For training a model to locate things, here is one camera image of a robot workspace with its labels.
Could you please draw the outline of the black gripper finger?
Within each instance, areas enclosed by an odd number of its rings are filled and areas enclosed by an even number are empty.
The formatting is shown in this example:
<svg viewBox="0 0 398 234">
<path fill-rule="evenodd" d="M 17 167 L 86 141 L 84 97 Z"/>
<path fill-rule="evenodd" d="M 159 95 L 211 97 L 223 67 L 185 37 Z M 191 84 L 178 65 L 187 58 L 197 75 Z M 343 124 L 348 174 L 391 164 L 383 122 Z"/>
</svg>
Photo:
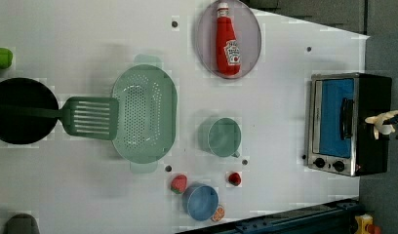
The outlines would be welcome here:
<svg viewBox="0 0 398 234">
<path fill-rule="evenodd" d="M 395 125 L 398 124 L 398 114 L 394 115 L 392 118 L 387 119 L 383 122 L 384 125 Z"/>
</svg>

